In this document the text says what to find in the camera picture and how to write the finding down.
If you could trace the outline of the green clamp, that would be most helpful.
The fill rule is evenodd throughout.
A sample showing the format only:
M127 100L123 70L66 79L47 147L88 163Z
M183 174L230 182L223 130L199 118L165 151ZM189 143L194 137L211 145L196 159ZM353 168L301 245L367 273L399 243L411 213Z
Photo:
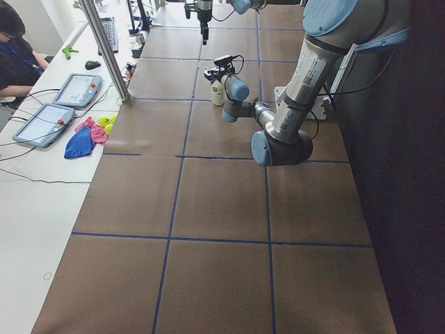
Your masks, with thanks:
M72 58L72 54L79 53L79 51L74 49L72 45L68 45L62 49L62 53L67 60L70 60Z

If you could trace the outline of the yellow tennis ball by post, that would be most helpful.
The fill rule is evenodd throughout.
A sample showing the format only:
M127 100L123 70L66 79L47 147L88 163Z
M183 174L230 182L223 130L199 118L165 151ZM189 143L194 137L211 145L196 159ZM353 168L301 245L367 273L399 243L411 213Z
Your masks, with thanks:
M111 119L109 117L106 116L101 116L98 118L97 120L97 124L100 127L106 127L107 125L109 125L111 123Z

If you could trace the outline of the teach pendant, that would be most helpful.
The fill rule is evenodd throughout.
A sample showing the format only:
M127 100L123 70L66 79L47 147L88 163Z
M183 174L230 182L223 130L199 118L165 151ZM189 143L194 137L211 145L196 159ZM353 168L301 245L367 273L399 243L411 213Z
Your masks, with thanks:
M72 108L87 107L101 85L102 78L99 75L72 73L58 91L53 103Z
M13 135L12 140L37 148L47 148L62 134L74 116L73 108L45 103Z

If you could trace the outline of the person in dark shirt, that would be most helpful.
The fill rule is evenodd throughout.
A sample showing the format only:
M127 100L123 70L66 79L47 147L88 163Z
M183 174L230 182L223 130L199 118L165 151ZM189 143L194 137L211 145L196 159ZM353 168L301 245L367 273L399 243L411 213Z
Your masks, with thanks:
M22 18L6 1L1 2L1 96L20 103L49 63L24 39Z

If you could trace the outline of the pink cloth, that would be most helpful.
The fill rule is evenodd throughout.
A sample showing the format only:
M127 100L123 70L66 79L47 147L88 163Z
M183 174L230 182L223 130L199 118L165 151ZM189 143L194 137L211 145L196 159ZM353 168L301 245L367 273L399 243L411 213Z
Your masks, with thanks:
M74 131L77 133L82 130L84 127L90 129L90 137L93 143L98 143L104 145L108 140L108 135L105 132L105 129L99 126L94 119L89 116L84 122L74 128Z

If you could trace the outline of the black keyboard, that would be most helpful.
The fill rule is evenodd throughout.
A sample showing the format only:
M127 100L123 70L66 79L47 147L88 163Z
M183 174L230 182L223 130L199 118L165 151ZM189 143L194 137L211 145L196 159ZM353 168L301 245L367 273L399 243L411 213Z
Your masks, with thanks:
M115 20L111 17L101 18L102 28L105 32L111 51L116 54L119 52L118 30Z

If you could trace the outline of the black computer mouse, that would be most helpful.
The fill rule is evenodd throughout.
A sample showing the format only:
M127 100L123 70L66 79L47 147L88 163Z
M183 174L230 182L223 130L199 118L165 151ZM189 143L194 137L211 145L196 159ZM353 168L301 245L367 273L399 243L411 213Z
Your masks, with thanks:
M87 70L93 70L95 68L98 68L101 66L101 63L99 61L86 61L84 67Z

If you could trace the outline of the lower teach pendant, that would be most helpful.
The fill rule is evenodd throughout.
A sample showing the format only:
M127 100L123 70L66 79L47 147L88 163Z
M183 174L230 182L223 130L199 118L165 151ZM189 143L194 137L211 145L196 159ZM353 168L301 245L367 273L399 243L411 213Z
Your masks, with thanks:
M74 116L73 108L45 103L13 135L12 140L37 148L47 148L62 134Z

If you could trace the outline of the silver metal cup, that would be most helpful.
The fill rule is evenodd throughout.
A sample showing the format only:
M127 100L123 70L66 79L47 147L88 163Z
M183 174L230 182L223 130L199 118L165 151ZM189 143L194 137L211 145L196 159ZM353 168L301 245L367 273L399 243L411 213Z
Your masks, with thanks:
M141 44L141 45L145 44L145 41L146 41L146 39L147 39L146 31L142 31L142 32L140 32L140 33L137 33L137 34L135 35L135 39L136 39L136 42L137 42L138 44Z

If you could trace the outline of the upper teach pendant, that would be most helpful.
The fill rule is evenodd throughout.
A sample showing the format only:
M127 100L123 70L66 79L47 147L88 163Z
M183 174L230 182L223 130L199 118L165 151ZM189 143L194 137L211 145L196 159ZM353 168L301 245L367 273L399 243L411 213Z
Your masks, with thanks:
M99 75L72 73L58 91L53 103L72 108L87 107L101 85L102 78Z

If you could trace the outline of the blue cloth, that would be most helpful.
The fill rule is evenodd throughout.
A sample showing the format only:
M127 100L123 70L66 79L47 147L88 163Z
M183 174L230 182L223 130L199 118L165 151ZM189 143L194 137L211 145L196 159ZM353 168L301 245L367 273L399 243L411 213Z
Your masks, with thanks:
M94 148L95 143L91 138L91 129L89 127L82 127L67 142L64 157L66 159L76 159L89 156Z

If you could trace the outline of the clear tennis ball can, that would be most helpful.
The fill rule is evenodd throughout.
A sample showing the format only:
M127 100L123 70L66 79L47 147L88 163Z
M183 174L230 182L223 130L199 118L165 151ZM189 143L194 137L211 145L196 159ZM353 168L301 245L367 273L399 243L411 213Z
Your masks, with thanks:
M216 106L225 103L225 89L217 77L211 77L211 101Z

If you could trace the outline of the aluminium frame post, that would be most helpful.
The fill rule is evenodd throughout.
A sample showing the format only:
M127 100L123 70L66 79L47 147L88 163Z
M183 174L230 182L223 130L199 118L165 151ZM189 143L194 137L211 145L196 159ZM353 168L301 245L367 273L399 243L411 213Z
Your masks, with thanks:
M97 13L95 3L91 0L80 0L79 3L81 4L81 7L85 13L97 45L102 52L102 57L108 69L108 73L110 74L118 91L121 102L125 103L129 100L130 93L124 79L122 78L121 70L115 59L114 53L112 52L112 49L108 43L108 39L103 29L99 14Z

